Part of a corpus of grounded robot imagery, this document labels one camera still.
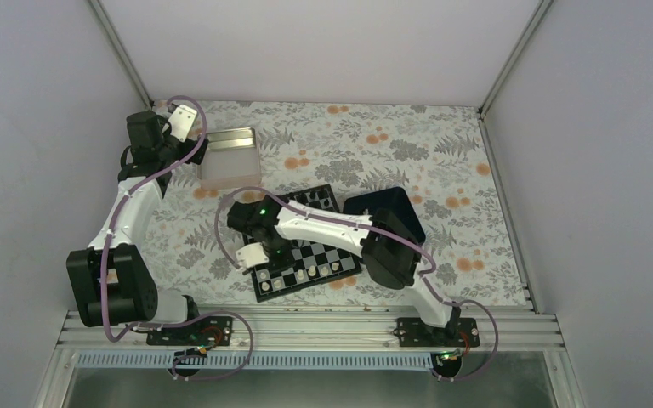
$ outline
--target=tabletop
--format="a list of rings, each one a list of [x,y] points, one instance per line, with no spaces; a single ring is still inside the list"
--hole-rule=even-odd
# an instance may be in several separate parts
[[[335,105],[200,102],[209,131],[257,131],[263,180],[277,194],[330,184],[340,207],[369,191],[400,186],[422,223],[423,247],[437,262],[435,283],[452,299],[524,305],[500,202],[474,108],[425,105]],[[157,112],[166,105],[160,101]],[[190,136],[196,137],[197,120]],[[196,167],[173,172],[140,248],[156,284],[202,304],[254,304],[253,283],[230,265],[213,236],[216,207],[228,190],[204,190]],[[261,199],[244,192],[239,201]],[[232,256],[241,237],[219,230]],[[271,299],[276,305],[409,304],[374,283],[366,270]]]

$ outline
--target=black mounting plate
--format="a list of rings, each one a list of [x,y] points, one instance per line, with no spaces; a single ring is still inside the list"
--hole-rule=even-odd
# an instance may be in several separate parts
[[[202,346],[214,340],[214,331],[206,330],[217,327],[224,334],[217,346],[228,346],[234,319],[229,316],[210,316],[196,323],[178,329],[161,329],[149,331],[146,344],[150,346]]]
[[[457,335],[454,338],[446,336],[446,329],[440,329],[424,324],[418,317],[400,317],[396,320],[396,329],[392,334],[399,338],[399,347],[465,347],[464,339],[459,332],[467,335],[469,347],[480,346],[480,335],[472,334],[477,328],[477,320],[462,317],[457,323]]]

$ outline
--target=black and white chessboard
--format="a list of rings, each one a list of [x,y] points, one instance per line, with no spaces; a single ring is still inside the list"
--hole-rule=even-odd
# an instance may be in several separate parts
[[[312,189],[281,195],[283,200],[295,200],[312,208],[339,212],[332,187],[324,184]],[[244,235],[244,244],[254,240]],[[259,266],[251,268],[254,293],[257,302],[278,298],[300,291],[306,287],[327,283],[361,272],[359,258],[342,249],[311,241],[292,241],[292,255],[296,263],[293,268],[272,273]],[[314,266],[312,274],[309,268]]]

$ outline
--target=table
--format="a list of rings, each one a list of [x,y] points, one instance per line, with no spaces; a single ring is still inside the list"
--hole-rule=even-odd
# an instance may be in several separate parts
[[[262,187],[277,194],[329,183],[340,207],[368,191],[403,187],[422,223],[424,247],[439,268],[438,290],[486,305],[525,304],[474,108],[201,102],[212,130],[257,130]],[[157,112],[166,105],[160,101]],[[201,131],[197,121],[190,136]],[[202,304],[256,303],[252,281],[231,267],[213,237],[213,217],[227,190],[204,190],[195,166],[173,172],[140,248],[156,284]],[[261,195],[242,193],[240,201]],[[219,220],[232,253],[241,237]],[[264,304],[286,306],[409,304],[368,273],[312,286]]]

